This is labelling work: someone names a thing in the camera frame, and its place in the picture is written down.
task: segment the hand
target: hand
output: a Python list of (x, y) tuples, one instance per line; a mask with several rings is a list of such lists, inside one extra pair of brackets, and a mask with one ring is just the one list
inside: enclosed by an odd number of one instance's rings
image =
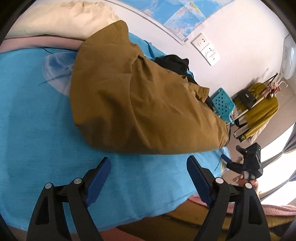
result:
[[(239, 186), (243, 186), (244, 184), (246, 184), (248, 181), (244, 179), (244, 175), (241, 174), (239, 176), (239, 179), (237, 180), (237, 184)], [(258, 181), (257, 180), (251, 180), (250, 183), (253, 185), (253, 188), (255, 189), (255, 192), (258, 193)]]

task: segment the gray curtain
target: gray curtain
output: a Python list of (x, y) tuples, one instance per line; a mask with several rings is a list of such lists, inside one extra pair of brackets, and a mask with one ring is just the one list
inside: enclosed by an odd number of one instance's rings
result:
[(277, 187), (271, 189), (270, 191), (264, 193), (263, 195), (260, 195), (260, 201), (263, 201), (265, 198), (267, 198), (271, 194), (275, 193), (277, 190), (279, 190), (282, 186), (286, 185), (288, 182), (294, 182), (294, 181), (296, 181), (296, 170), (295, 170), (295, 172), (292, 174), (292, 176), (287, 181), (285, 181), (281, 185), (278, 185)]
[(262, 162), (261, 167), (262, 168), (267, 167), (269, 164), (271, 164), (274, 161), (276, 161), (277, 159), (279, 159), (283, 154), (292, 152), (294, 150), (296, 150), (296, 124), (294, 124), (293, 131), (292, 131), (290, 138), (288, 139), (284, 149), (279, 154), (275, 155), (274, 157)]

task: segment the teal plastic stool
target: teal plastic stool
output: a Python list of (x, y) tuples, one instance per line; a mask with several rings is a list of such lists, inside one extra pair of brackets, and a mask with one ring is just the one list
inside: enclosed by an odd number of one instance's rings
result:
[(234, 121), (230, 118), (231, 113), (235, 108), (235, 104), (228, 94), (222, 88), (218, 89), (212, 96), (211, 99), (221, 119), (227, 123), (234, 124)]

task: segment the brown jacket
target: brown jacket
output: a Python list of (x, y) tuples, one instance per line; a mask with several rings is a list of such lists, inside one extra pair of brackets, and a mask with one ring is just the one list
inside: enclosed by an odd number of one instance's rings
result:
[(208, 92), (147, 59), (118, 21), (79, 49), (70, 99), (75, 125), (92, 147), (181, 154), (228, 142), (226, 124), (204, 103)]

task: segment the wall socket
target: wall socket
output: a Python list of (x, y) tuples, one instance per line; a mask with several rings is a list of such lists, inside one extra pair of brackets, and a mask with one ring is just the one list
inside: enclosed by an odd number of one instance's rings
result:
[(198, 35), (197, 38), (192, 41), (192, 44), (198, 51), (202, 51), (209, 43), (209, 40), (203, 34)]
[(191, 43), (195, 48), (197, 48), (202, 56), (204, 56), (211, 66), (216, 64), (221, 59), (214, 46), (210, 43), (205, 35), (198, 35)]
[(214, 46), (212, 44), (208, 44), (200, 53), (205, 57), (205, 59), (208, 59), (213, 53), (215, 53)]

